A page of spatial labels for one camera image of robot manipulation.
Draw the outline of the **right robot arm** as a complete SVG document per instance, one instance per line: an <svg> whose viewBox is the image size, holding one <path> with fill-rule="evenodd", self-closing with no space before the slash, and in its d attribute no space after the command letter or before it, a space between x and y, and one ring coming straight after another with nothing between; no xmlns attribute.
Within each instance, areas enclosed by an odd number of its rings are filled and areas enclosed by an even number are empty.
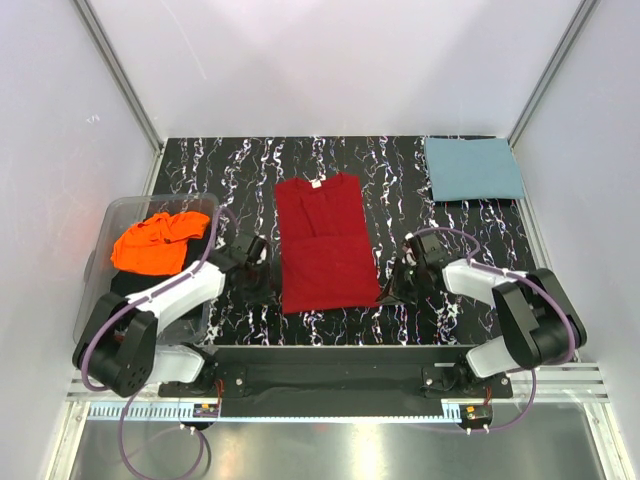
<svg viewBox="0 0 640 480"><path fill-rule="evenodd" d="M415 304L447 291L496 312L501 335L471 348L440 378L427 379L429 393L476 396L501 374L569 362L587 342L586 328L553 271L486 265L474 259L479 250L474 237L452 228L409 234L377 298L381 305Z"/></svg>

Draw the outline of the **red t-shirt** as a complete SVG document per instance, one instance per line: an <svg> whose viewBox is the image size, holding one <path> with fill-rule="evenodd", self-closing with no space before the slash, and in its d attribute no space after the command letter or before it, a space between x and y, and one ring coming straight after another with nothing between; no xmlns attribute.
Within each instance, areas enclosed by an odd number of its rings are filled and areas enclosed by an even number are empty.
<svg viewBox="0 0 640 480"><path fill-rule="evenodd" d="M282 311L375 307L381 293L359 178L292 178L275 187Z"/></svg>

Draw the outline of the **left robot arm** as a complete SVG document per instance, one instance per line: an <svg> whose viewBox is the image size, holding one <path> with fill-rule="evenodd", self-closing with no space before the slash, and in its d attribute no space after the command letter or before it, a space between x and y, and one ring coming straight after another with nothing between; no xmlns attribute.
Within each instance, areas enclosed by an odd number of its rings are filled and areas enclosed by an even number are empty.
<svg viewBox="0 0 640 480"><path fill-rule="evenodd" d="M226 290L249 304L269 304L271 247L261 236L239 233L185 271L158 285L123 297L113 292L96 302L77 342L72 363L94 391L127 398L153 383L180 393L208 394L215 386L211 354L186 340L167 345L159 337L191 310Z"/></svg>

